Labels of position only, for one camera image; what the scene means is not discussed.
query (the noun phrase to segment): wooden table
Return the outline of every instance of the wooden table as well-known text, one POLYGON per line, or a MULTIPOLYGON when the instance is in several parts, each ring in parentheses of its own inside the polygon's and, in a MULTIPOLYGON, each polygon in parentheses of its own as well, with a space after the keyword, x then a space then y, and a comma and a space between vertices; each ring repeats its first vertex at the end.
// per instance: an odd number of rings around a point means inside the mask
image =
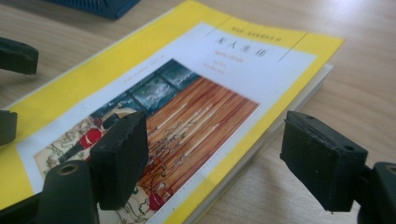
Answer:
MULTIPOLYGON (((36 76, 0 71, 0 108, 20 99, 182 0, 143 0, 109 21, 38 0, 0 0, 0 36, 35 46, 36 76)), ((396 2, 201 0, 256 23, 340 36, 334 69, 303 108, 369 150, 367 164, 396 162, 396 2)), ((356 223, 326 212, 279 158, 282 133, 200 223, 356 223)))

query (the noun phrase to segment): blue plastic crate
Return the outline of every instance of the blue plastic crate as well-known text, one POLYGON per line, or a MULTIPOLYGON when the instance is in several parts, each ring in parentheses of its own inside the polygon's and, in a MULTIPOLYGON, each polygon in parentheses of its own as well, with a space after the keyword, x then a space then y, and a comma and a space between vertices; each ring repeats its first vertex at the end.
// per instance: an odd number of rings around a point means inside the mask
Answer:
POLYGON ((47 0, 66 7, 73 7, 99 16, 119 19, 139 0, 47 0))

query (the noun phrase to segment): book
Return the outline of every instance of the book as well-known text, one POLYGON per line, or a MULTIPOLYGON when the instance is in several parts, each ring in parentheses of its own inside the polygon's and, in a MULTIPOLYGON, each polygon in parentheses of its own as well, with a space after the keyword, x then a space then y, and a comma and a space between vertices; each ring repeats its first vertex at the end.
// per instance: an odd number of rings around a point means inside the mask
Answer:
POLYGON ((40 192, 60 160, 86 160, 93 141, 62 158, 80 138, 139 110, 148 165, 101 223, 194 221, 320 86, 342 42, 186 1, 7 108, 19 123, 0 157, 0 209, 40 192))

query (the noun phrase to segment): book cover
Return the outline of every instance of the book cover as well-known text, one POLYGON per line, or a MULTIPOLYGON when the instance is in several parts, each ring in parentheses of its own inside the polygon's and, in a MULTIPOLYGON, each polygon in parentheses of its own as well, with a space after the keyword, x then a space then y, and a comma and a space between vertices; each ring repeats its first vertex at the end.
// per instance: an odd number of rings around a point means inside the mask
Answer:
POLYGON ((19 123, 0 157, 0 207, 40 192, 55 165, 86 160, 114 122, 139 110, 148 165, 127 206, 100 211, 101 223, 181 222, 341 44, 186 1, 8 108, 19 123))

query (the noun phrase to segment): brown wood grain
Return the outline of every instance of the brown wood grain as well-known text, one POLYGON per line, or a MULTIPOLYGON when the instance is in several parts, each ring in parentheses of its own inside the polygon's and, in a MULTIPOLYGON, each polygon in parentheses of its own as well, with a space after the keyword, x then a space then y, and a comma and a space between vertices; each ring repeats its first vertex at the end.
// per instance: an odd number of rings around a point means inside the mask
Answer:
POLYGON ((161 183, 176 192, 256 107, 243 96, 200 77, 148 118, 148 129, 153 130, 148 151, 153 161, 138 184, 147 194, 161 183))

